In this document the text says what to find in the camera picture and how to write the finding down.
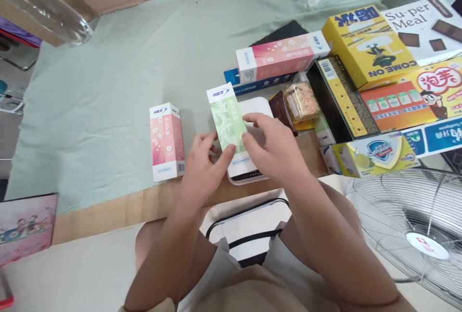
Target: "safeguard logo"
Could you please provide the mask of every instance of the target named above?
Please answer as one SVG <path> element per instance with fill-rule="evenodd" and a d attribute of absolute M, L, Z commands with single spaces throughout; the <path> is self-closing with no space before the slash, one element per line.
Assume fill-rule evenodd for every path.
<path fill-rule="evenodd" d="M 393 148 L 388 141 L 375 140 L 367 145 L 369 157 L 377 157 L 381 161 L 386 161 L 393 153 Z"/>

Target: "food package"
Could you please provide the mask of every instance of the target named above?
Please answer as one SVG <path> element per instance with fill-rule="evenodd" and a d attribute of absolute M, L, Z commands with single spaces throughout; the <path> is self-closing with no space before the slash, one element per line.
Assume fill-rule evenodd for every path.
<path fill-rule="evenodd" d="M 318 118 L 321 110 L 308 81 L 290 85 L 284 90 L 284 96 L 294 123 Z"/>

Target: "brand logo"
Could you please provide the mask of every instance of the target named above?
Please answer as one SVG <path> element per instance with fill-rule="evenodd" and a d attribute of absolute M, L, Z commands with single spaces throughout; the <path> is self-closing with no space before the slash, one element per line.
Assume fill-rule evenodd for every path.
<path fill-rule="evenodd" d="M 314 44 L 315 44 L 315 46 L 316 46 L 318 49 L 322 49 L 322 44 L 321 44 L 321 42 L 319 41 L 318 37 L 313 36 L 313 39 L 314 39 Z"/>
<path fill-rule="evenodd" d="M 456 69 L 440 67 L 420 73 L 417 83 L 424 91 L 444 93 L 448 88 L 459 87 L 462 84 L 462 75 Z"/>
<path fill-rule="evenodd" d="M 167 108 L 166 108 L 166 107 L 163 107 L 163 108 L 161 108 L 161 109 L 159 109 L 159 110 L 154 110 L 153 113 L 164 113 L 164 112 L 166 112 L 166 111 L 167 111 Z"/>
<path fill-rule="evenodd" d="M 375 140 L 367 145 L 369 157 L 377 157 L 382 161 L 386 161 L 390 154 L 393 152 L 391 144 L 384 140 Z"/>
<path fill-rule="evenodd" d="M 212 97 L 217 97 L 217 96 L 220 96 L 220 95 L 223 95 L 223 96 L 224 96 L 224 95 L 227 94 L 229 91 L 230 91 L 229 88 L 223 88 L 223 89 L 221 89 L 221 90 L 218 90 L 217 92 L 214 92 L 214 93 L 212 94 Z"/>

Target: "snack box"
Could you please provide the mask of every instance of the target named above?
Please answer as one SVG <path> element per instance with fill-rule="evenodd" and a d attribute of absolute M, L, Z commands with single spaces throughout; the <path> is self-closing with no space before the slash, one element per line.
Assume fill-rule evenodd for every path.
<path fill-rule="evenodd" d="M 331 145 L 343 175 L 366 177 L 420 166 L 400 132 Z"/>
<path fill-rule="evenodd" d="M 242 84 L 308 69 L 330 48 L 321 31 L 236 51 Z"/>
<path fill-rule="evenodd" d="M 462 57 L 422 67 L 406 75 L 406 80 L 413 83 L 437 119 L 462 115 Z"/>
<path fill-rule="evenodd" d="M 316 61 L 307 76 L 336 143 L 380 134 L 338 56 Z"/>
<path fill-rule="evenodd" d="M 462 116 L 401 131 L 417 158 L 462 147 Z"/>
<path fill-rule="evenodd" d="M 241 84 L 241 79 L 239 77 L 239 69 L 231 69 L 224 72 L 226 82 L 232 84 L 234 89 L 234 94 L 240 96 L 250 92 L 260 91 L 261 89 L 279 85 L 292 81 L 297 73 L 289 73 L 285 75 L 272 76 L 271 78 L 255 81 L 252 83 Z"/>
<path fill-rule="evenodd" d="M 184 175 L 180 112 L 171 103 L 149 109 L 154 182 Z"/>
<path fill-rule="evenodd" d="M 418 68 L 397 33 L 374 6 L 331 16 L 322 33 L 331 54 L 340 56 L 359 91 L 387 85 L 393 77 Z"/>
<path fill-rule="evenodd" d="M 445 0 L 420 0 L 382 15 L 420 66 L 462 54 L 462 17 Z"/>
<path fill-rule="evenodd" d="M 242 142 L 242 133 L 247 129 L 231 83 L 207 90 L 207 97 L 221 149 L 229 144 L 236 146 L 236 153 L 228 167 L 230 178 L 257 170 Z"/>
<path fill-rule="evenodd" d="M 412 82 L 365 91 L 361 97 L 382 133 L 437 120 Z"/>

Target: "fan grill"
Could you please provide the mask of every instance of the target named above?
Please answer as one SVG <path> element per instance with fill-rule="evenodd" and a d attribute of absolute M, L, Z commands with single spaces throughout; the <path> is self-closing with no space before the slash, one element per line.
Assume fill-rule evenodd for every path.
<path fill-rule="evenodd" d="M 462 310 L 462 175 L 402 170 L 353 179 L 346 196 L 358 211 L 371 247 Z M 414 234 L 417 246 L 407 238 Z M 431 255 L 417 248 L 424 239 L 437 243 L 430 246 Z"/>

